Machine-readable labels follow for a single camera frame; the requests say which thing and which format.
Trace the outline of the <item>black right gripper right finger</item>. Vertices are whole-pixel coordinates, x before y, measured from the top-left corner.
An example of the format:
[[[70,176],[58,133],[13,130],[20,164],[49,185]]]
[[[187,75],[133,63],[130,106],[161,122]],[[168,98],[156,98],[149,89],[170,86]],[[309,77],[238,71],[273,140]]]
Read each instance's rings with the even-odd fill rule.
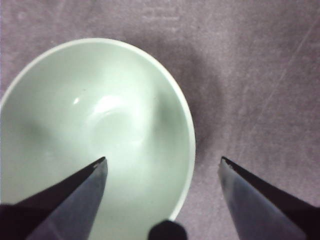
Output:
[[[320,209],[222,157],[218,175],[241,240],[318,240]]]

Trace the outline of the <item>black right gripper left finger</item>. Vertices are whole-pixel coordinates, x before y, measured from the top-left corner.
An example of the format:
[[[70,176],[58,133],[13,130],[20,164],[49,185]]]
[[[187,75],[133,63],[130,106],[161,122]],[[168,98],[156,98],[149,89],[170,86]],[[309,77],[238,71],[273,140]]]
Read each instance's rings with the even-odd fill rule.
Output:
[[[108,175],[105,157],[15,204],[0,206],[2,240],[86,240]]]

